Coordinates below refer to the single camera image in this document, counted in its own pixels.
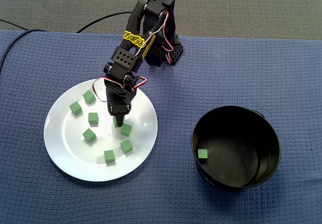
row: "black cable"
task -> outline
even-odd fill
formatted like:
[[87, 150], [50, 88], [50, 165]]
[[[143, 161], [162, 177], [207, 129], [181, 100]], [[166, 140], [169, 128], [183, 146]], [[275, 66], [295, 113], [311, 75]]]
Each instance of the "black cable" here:
[[9, 50], [11, 49], [11, 47], [23, 36], [25, 36], [26, 34], [29, 34], [31, 32], [35, 32], [35, 31], [45, 31], [45, 30], [42, 30], [42, 29], [30, 29], [30, 30], [27, 30], [26, 32], [23, 32], [22, 34], [20, 34], [17, 38], [15, 38], [10, 44], [9, 46], [6, 48], [3, 56], [2, 56], [2, 59], [0, 61], [0, 73], [1, 73], [1, 70], [2, 70], [2, 67], [4, 65], [4, 62], [5, 62], [5, 58], [9, 52]]
[[7, 24], [11, 24], [11, 25], [16, 26], [16, 27], [18, 27], [18, 28], [21, 28], [21, 29], [23, 29], [23, 30], [28, 30], [28, 29], [26, 29], [25, 27], [22, 27], [22, 26], [20, 26], [20, 25], [18, 25], [18, 24], [11, 23], [11, 22], [9, 22], [9, 21], [7, 21], [7, 20], [4, 20], [4, 19], [0, 19], [0, 21], [5, 22], [5, 23], [7, 23]]
[[[107, 18], [110, 18], [110, 17], [116, 16], [116, 15], [121, 15], [121, 14], [130, 14], [130, 13], [132, 13], [132, 12], [128, 11], [128, 12], [114, 13], [114, 14], [110, 14], [110, 15], [104, 16], [104, 17], [102, 17], [102, 18], [100, 18], [100, 19], [96, 19], [95, 21], [93, 21], [93, 22], [91, 22], [91, 23], [87, 24], [86, 26], [82, 27], [82, 29], [78, 30], [78, 31], [77, 31], [77, 33], [80, 33], [80, 32], [81, 32], [81, 31], [83, 31], [84, 29], [88, 28], [89, 26], [91, 26], [91, 25], [93, 25], [93, 24], [95, 24], [95, 23], [97, 23], [97, 22], [99, 22], [99, 21], [101, 21], [101, 20], [103, 20], [103, 19], [107, 19]], [[14, 25], [14, 26], [16, 26], [16, 27], [18, 27], [18, 28], [21, 28], [21, 29], [26, 30], [26, 32], [22, 33], [22, 34], [21, 34], [21, 35], [19, 35], [17, 38], [15, 38], [15, 39], [10, 43], [10, 45], [6, 48], [6, 50], [5, 50], [5, 52], [4, 52], [3, 56], [2, 56], [2, 59], [1, 59], [1, 61], [0, 61], [0, 73], [1, 73], [2, 67], [3, 67], [4, 62], [5, 62], [5, 58], [6, 58], [7, 54], [8, 54], [8, 52], [9, 52], [9, 50], [11, 49], [11, 47], [12, 47], [12, 46], [13, 46], [13, 45], [14, 45], [14, 44], [15, 44], [15, 43], [16, 43], [16, 42], [17, 42], [21, 37], [23, 37], [23, 36], [25, 36], [26, 34], [29, 34], [29, 33], [31, 33], [31, 32], [35, 32], [35, 31], [46, 31], [46, 30], [42, 30], [42, 29], [30, 29], [30, 30], [28, 30], [28, 29], [27, 29], [27, 28], [25, 28], [25, 27], [19, 26], [19, 25], [14, 24], [14, 23], [11, 23], [11, 22], [9, 22], [9, 21], [7, 21], [7, 20], [0, 19], [0, 21], [5, 22], [5, 23], [8, 23], [8, 24], [11, 24], [11, 25]]]
[[113, 17], [113, 16], [116, 16], [116, 15], [120, 15], [120, 14], [130, 14], [132, 12], [120, 12], [120, 13], [114, 13], [114, 14], [110, 14], [110, 15], [107, 15], [107, 16], [104, 16], [100, 19], [96, 19], [95, 21], [91, 22], [90, 24], [87, 24], [85, 27], [82, 27], [82, 29], [78, 30], [76, 33], [80, 33], [81, 31], [83, 31], [84, 29], [88, 28], [89, 26], [103, 20], [103, 19], [107, 19], [109, 17]]

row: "pot handle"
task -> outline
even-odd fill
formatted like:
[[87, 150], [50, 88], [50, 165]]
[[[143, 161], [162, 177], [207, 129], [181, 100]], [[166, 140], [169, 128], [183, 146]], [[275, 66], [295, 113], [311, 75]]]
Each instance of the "pot handle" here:
[[256, 110], [252, 110], [253, 112], [257, 113], [258, 115], [264, 117], [264, 115], [262, 113], [260, 113], [259, 111], [256, 111]]

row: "plate rim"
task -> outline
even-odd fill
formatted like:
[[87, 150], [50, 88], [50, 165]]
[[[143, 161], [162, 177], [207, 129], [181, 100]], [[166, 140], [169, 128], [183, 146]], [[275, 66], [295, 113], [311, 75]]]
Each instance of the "plate rim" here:
[[63, 95], [65, 95], [70, 89], [72, 89], [72, 88], [74, 88], [74, 87], [76, 87], [76, 86], [78, 86], [79, 84], [82, 84], [82, 83], [86, 83], [86, 82], [93, 82], [93, 81], [95, 81], [95, 79], [92, 79], [92, 80], [88, 80], [88, 81], [84, 81], [84, 82], [80, 82], [80, 83], [78, 83], [78, 84], [76, 84], [76, 85], [74, 85], [74, 86], [72, 86], [71, 88], [69, 88], [67, 91], [65, 91], [63, 94], [61, 94], [58, 98], [57, 98], [57, 100], [52, 104], [52, 106], [51, 106], [51, 108], [49, 109], [49, 111], [48, 111], [48, 113], [47, 113], [47, 116], [46, 116], [46, 120], [45, 120], [45, 124], [44, 124], [44, 142], [45, 142], [45, 147], [46, 147], [46, 150], [47, 150], [47, 153], [48, 153], [48, 155], [49, 155], [49, 157], [51, 158], [51, 160], [55, 163], [55, 165], [59, 168], [59, 169], [61, 169], [63, 172], [65, 172], [66, 174], [68, 174], [68, 175], [70, 175], [70, 176], [72, 176], [72, 177], [74, 177], [74, 178], [77, 178], [77, 179], [79, 179], [79, 180], [84, 180], [84, 181], [89, 181], [89, 182], [106, 182], [106, 181], [111, 181], [111, 180], [116, 180], [116, 179], [119, 179], [119, 178], [122, 178], [123, 176], [126, 176], [126, 175], [128, 175], [128, 174], [130, 174], [131, 172], [133, 172], [134, 170], [136, 170], [141, 164], [143, 164], [143, 162], [146, 160], [146, 158], [150, 155], [150, 153], [151, 153], [151, 151], [152, 151], [152, 149], [153, 149], [153, 147], [154, 147], [154, 144], [155, 144], [155, 141], [156, 141], [156, 137], [157, 137], [157, 129], [158, 129], [158, 121], [157, 121], [157, 115], [156, 115], [156, 111], [155, 111], [155, 108], [154, 108], [154, 105], [152, 104], [152, 102], [151, 102], [151, 100], [149, 99], [149, 97], [142, 91], [142, 90], [140, 90], [140, 89], [137, 89], [138, 91], [140, 91], [140, 92], [142, 92], [147, 98], [148, 98], [148, 100], [150, 101], [150, 103], [151, 103], [151, 105], [152, 105], [152, 108], [153, 108], [153, 110], [154, 110], [154, 113], [155, 113], [155, 119], [156, 119], [156, 134], [155, 134], [155, 137], [154, 137], [154, 141], [153, 141], [153, 146], [152, 146], [152, 148], [150, 149], [150, 151], [148, 152], [148, 154], [145, 156], [145, 158], [142, 160], [142, 162], [138, 165], [138, 166], [136, 166], [133, 170], [131, 170], [130, 172], [128, 172], [127, 174], [121, 174], [120, 176], [116, 176], [115, 178], [112, 178], [112, 179], [108, 179], [108, 180], [89, 180], [89, 179], [85, 179], [85, 178], [80, 178], [80, 177], [78, 177], [78, 176], [76, 176], [76, 175], [74, 175], [74, 174], [71, 174], [71, 173], [69, 173], [68, 171], [66, 171], [66, 170], [64, 170], [64, 169], [62, 169], [56, 162], [55, 162], [55, 160], [53, 159], [53, 157], [50, 155], [50, 152], [49, 152], [49, 150], [48, 150], [48, 148], [47, 148], [47, 144], [46, 144], [46, 139], [45, 139], [45, 129], [46, 129], [46, 123], [47, 123], [47, 120], [48, 120], [48, 117], [50, 116], [50, 112], [51, 112], [51, 110], [52, 110], [52, 108], [54, 107], [54, 105], [56, 104], [56, 102], [63, 96]]

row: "red wire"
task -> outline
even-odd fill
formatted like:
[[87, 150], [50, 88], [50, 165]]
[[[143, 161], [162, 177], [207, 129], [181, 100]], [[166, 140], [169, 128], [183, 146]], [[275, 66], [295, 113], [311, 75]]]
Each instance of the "red wire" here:
[[109, 78], [107, 78], [107, 77], [99, 77], [99, 78], [97, 78], [97, 79], [93, 82], [93, 84], [92, 84], [92, 89], [93, 89], [93, 92], [95, 93], [95, 95], [97, 96], [97, 98], [98, 98], [101, 102], [107, 102], [107, 100], [106, 100], [106, 101], [102, 101], [102, 100], [101, 100], [101, 98], [97, 95], [96, 90], [95, 90], [95, 86], [94, 86], [95, 82], [97, 82], [97, 81], [98, 81], [98, 80], [100, 80], [100, 79], [108, 80], [109, 82], [113, 82], [113, 83], [115, 83], [115, 84], [118, 84], [121, 88], [124, 88], [124, 87], [123, 87], [123, 85], [122, 85], [121, 83], [118, 83], [118, 82], [116, 82], [116, 81], [114, 81], [114, 80], [111, 80], [111, 79], [109, 79]]
[[146, 83], [146, 81], [147, 81], [147, 79], [146, 78], [144, 78], [144, 77], [140, 77], [143, 81], [141, 82], [141, 83], [139, 83], [139, 84], [137, 84], [135, 87], [133, 87], [132, 88], [132, 91], [134, 91], [136, 88], [138, 88], [138, 87], [140, 87], [140, 86], [142, 86], [142, 85], [144, 85], [145, 83]]
[[168, 22], [168, 17], [169, 17], [169, 12], [167, 11], [167, 10], [165, 10], [166, 11], [166, 13], [167, 13], [167, 17], [166, 17], [166, 23], [165, 23], [165, 26], [163, 27], [163, 36], [164, 36], [164, 38], [165, 38], [165, 40], [167, 41], [167, 43], [168, 43], [168, 45], [171, 47], [171, 49], [167, 49], [167, 48], [165, 48], [164, 46], [162, 46], [163, 47], [163, 49], [165, 49], [166, 51], [173, 51], [173, 46], [172, 46], [172, 44], [169, 42], [169, 40], [166, 38], [166, 26], [167, 26], [167, 22]]

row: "wire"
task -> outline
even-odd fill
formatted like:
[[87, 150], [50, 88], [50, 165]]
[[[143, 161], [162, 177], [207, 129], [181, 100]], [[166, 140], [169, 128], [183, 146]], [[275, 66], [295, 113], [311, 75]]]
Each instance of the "wire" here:
[[1, 73], [1, 70], [2, 70], [2, 67], [4, 65], [4, 62], [5, 62], [5, 59], [6, 59], [6, 56], [9, 52], [9, 50], [11, 49], [11, 47], [20, 39], [22, 38], [23, 36], [25, 36], [26, 34], [29, 34], [31, 32], [36, 32], [36, 31], [45, 31], [45, 30], [42, 30], [42, 29], [30, 29], [30, 30], [27, 30], [25, 32], [23, 32], [21, 35], [19, 35], [17, 38], [15, 38], [10, 44], [9, 46], [6, 48], [3, 56], [2, 56], [2, 59], [0, 61], [0, 73]]
[[171, 47], [171, 49], [167, 49], [167, 48], [165, 48], [164, 46], [162, 46], [162, 48], [163, 49], [165, 49], [166, 51], [169, 51], [169, 52], [171, 52], [171, 51], [173, 51], [173, 46], [172, 46], [172, 44], [169, 42], [169, 40], [166, 38], [166, 27], [167, 27], [167, 21], [168, 21], [168, 16], [169, 16], [169, 12], [167, 11], [167, 10], [165, 10], [166, 11], [166, 13], [167, 13], [167, 18], [166, 18], [166, 24], [165, 24], [165, 26], [163, 27], [163, 37], [165, 38], [165, 40], [166, 40], [166, 42], [168, 43], [168, 45]]
[[0, 21], [5, 22], [5, 23], [7, 23], [7, 24], [11, 24], [11, 25], [16, 26], [16, 27], [18, 27], [18, 28], [21, 28], [21, 29], [23, 29], [23, 30], [28, 30], [28, 29], [27, 29], [27, 28], [25, 28], [25, 27], [22, 27], [22, 26], [20, 26], [20, 25], [18, 25], [18, 24], [14, 24], [14, 23], [9, 22], [9, 21], [4, 20], [4, 19], [0, 19]]
[[140, 77], [143, 81], [141, 82], [141, 83], [139, 83], [139, 84], [137, 84], [135, 87], [133, 87], [132, 88], [132, 91], [134, 91], [136, 88], [138, 88], [138, 87], [140, 87], [140, 86], [142, 86], [142, 85], [144, 85], [145, 83], [146, 83], [146, 81], [147, 81], [147, 79], [146, 78], [144, 78], [144, 77]]
[[172, 61], [171, 61], [170, 52], [168, 52], [168, 53], [166, 54], [166, 58], [167, 58], [167, 61], [169, 62], [169, 64], [171, 64], [171, 63], [172, 63]]
[[110, 17], [116, 16], [116, 15], [121, 15], [121, 14], [130, 14], [130, 13], [132, 13], [132, 12], [130, 12], [130, 11], [128, 11], [128, 12], [120, 12], [120, 13], [114, 13], [114, 14], [110, 14], [110, 15], [104, 16], [104, 17], [102, 17], [102, 18], [100, 18], [100, 19], [96, 19], [95, 21], [93, 21], [93, 22], [91, 22], [91, 23], [87, 24], [86, 26], [82, 27], [82, 28], [81, 28], [80, 30], [78, 30], [76, 33], [80, 33], [81, 31], [85, 30], [85, 29], [86, 29], [86, 28], [88, 28], [89, 26], [91, 26], [91, 25], [93, 25], [93, 24], [95, 24], [95, 23], [97, 23], [97, 22], [99, 22], [99, 21], [101, 21], [101, 20], [103, 20], [103, 19], [107, 19], [107, 18], [110, 18]]
[[165, 26], [165, 24], [166, 24], [166, 22], [167, 22], [167, 20], [168, 20], [168, 15], [169, 15], [169, 13], [168, 13], [168, 11], [167, 11], [167, 16], [166, 16], [166, 19], [165, 19], [165, 21], [164, 21], [164, 23], [162, 24], [162, 26], [157, 30], [157, 31], [155, 31], [155, 32], [153, 32], [152, 34], [150, 34], [150, 36], [148, 37], [148, 39], [141, 45], [141, 47], [139, 48], [139, 50], [136, 52], [136, 56], [140, 53], [140, 51], [141, 51], [141, 49], [149, 42], [149, 40], [150, 40], [150, 38], [154, 35], [154, 34], [156, 34], [156, 33], [158, 33], [161, 29], [162, 29], [162, 27], [164, 27]]
[[114, 80], [111, 80], [111, 79], [109, 79], [109, 78], [107, 78], [107, 77], [99, 77], [99, 78], [97, 78], [94, 82], [93, 82], [93, 84], [92, 84], [92, 89], [93, 89], [93, 92], [95, 93], [95, 95], [97, 96], [97, 98], [101, 101], [101, 102], [107, 102], [107, 100], [106, 101], [102, 101], [101, 100], [101, 98], [97, 95], [97, 93], [96, 93], [96, 90], [95, 90], [95, 82], [97, 82], [98, 80], [100, 80], [100, 79], [105, 79], [105, 80], [108, 80], [109, 82], [113, 82], [113, 83], [115, 83], [115, 84], [118, 84], [121, 88], [124, 88], [124, 86], [121, 84], [121, 83], [118, 83], [118, 82], [116, 82], [116, 81], [114, 81]]

